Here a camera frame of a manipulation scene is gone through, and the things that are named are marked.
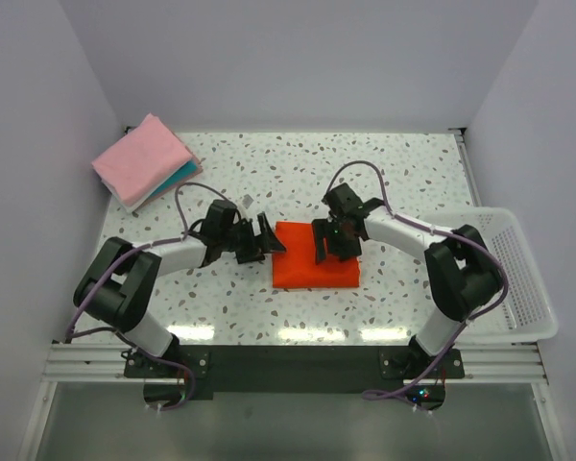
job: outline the white wall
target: white wall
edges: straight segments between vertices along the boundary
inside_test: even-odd
[[[118,132],[60,5],[0,0],[0,460],[73,312],[106,203],[89,162]]]
[[[60,0],[120,120],[464,127],[537,0]]]
[[[483,201],[517,213],[559,315],[541,351],[576,459],[576,0],[540,0],[467,141]]]

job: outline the white plastic basket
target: white plastic basket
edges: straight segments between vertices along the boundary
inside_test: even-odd
[[[523,343],[550,338],[559,328],[540,271],[522,229],[505,208],[469,207],[425,213],[421,219],[452,228],[477,228],[489,251],[505,268],[510,282],[506,301],[483,315],[458,343]]]

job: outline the red cloth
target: red cloth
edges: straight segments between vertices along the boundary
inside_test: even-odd
[[[348,288],[359,286],[360,267],[353,257],[340,262],[334,255],[316,264],[316,244],[311,224],[276,224],[276,235],[286,253],[273,254],[274,288]]]

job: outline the stack of folded cloth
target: stack of folded cloth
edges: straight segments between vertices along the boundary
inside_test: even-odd
[[[92,166],[128,212],[202,171],[198,159],[151,114],[92,161]]]

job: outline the table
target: table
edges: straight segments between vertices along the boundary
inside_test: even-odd
[[[453,134],[400,133],[179,133],[202,161],[196,181],[239,204],[250,217],[310,222],[325,217],[328,182],[344,163],[366,159],[383,172],[394,209],[418,216],[469,206],[471,197]],[[379,197],[372,170],[342,173],[363,199]],[[214,197],[197,187],[180,196],[190,223],[203,218]],[[182,230],[173,195],[134,214],[111,199],[99,248],[113,235],[150,241]],[[432,309],[426,269],[399,250],[363,244],[358,289],[276,290],[272,263],[237,265],[233,255],[156,281],[149,309],[182,343],[226,345],[405,344]],[[99,326],[84,315],[78,329]],[[78,340],[117,343],[109,333]]]

